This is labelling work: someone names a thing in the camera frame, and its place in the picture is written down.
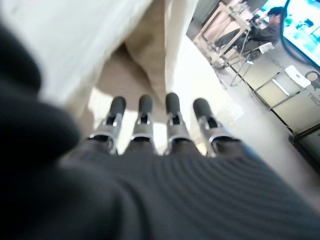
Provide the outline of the robot left hand black glove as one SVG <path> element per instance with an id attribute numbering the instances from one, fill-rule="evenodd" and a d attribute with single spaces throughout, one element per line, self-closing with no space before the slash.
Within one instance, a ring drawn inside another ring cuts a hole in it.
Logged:
<path id="1" fill-rule="evenodd" d="M 0 28 L 0 237 L 3 240 L 317 240 L 320 216 L 242 141 L 214 157 L 175 139 L 157 155 L 38 100 L 32 56 Z"/>

